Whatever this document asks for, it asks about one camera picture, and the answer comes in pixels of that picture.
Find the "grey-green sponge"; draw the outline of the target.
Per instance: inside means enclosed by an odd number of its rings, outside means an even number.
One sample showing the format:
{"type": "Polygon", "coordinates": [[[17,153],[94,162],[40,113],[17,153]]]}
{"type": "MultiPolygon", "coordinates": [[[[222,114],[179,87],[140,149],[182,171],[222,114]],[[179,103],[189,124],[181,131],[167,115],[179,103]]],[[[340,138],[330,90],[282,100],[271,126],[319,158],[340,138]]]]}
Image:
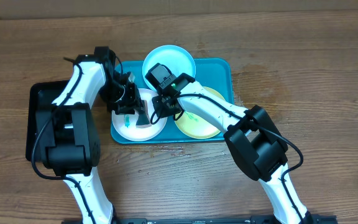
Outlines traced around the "grey-green sponge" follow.
{"type": "Polygon", "coordinates": [[[149,114],[148,114],[148,108],[147,108],[147,112],[145,114],[139,114],[138,119],[136,121],[136,127],[137,128],[147,128],[151,126],[150,123],[150,118],[149,118],[149,114]]]}

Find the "white plate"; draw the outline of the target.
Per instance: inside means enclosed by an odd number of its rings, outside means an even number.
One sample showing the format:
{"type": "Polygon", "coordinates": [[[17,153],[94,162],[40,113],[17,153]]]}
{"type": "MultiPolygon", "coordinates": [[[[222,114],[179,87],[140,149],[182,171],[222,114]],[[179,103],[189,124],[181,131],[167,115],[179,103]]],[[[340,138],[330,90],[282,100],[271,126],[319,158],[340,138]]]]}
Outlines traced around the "white plate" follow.
{"type": "MultiPolygon", "coordinates": [[[[152,104],[152,98],[157,96],[157,94],[156,92],[145,88],[140,88],[139,93],[140,98],[147,102],[148,114],[150,118],[155,111],[152,104]]],[[[126,140],[140,142],[156,137],[167,123],[167,118],[160,118],[156,124],[151,124],[151,126],[147,128],[137,128],[136,121],[138,116],[137,112],[135,112],[135,114],[120,115],[113,113],[111,115],[113,129],[126,140]]]]}

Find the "light blue plate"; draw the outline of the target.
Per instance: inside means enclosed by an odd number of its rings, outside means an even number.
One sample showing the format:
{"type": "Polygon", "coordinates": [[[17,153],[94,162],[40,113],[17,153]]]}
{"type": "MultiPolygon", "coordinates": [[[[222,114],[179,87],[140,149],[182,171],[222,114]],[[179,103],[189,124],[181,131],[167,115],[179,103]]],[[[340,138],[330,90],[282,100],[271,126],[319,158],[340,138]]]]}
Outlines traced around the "light blue plate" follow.
{"type": "Polygon", "coordinates": [[[196,65],[190,53],[177,45],[163,45],[153,49],[145,58],[142,65],[142,76],[149,89],[156,91],[146,79],[147,72],[156,64],[160,63],[168,67],[175,75],[186,73],[191,77],[196,75],[196,65]]]}

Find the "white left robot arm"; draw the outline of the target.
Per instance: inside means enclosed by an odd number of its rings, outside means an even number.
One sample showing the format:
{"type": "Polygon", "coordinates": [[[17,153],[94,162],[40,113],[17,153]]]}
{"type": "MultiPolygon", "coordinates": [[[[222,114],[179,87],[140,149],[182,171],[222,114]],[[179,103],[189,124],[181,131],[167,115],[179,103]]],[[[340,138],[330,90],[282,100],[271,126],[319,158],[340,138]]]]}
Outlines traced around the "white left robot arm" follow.
{"type": "Polygon", "coordinates": [[[36,137],[30,162],[42,179],[62,180],[82,213],[82,223],[112,223],[114,207],[108,200],[97,166],[100,139],[91,114],[100,96],[109,112],[138,114],[138,125],[148,125],[145,103],[131,72],[116,71],[118,57],[109,47],[70,62],[73,75],[49,105],[35,111],[36,137]]]}

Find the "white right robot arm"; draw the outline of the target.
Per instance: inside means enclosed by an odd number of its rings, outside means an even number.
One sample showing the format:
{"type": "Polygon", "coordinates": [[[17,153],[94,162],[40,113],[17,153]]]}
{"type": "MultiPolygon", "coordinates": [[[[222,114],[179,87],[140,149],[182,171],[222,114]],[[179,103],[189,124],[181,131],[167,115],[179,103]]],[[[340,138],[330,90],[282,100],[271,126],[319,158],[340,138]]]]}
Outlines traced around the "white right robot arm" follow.
{"type": "Polygon", "coordinates": [[[156,89],[154,119],[185,112],[203,118],[217,128],[235,164],[248,178],[258,181],[280,223],[312,223],[301,203],[289,173],[302,165],[289,167],[286,153],[295,145],[284,138],[267,112],[255,105],[251,109],[230,104],[206,90],[193,77],[175,76],[168,67],[156,63],[146,74],[156,89]]]}

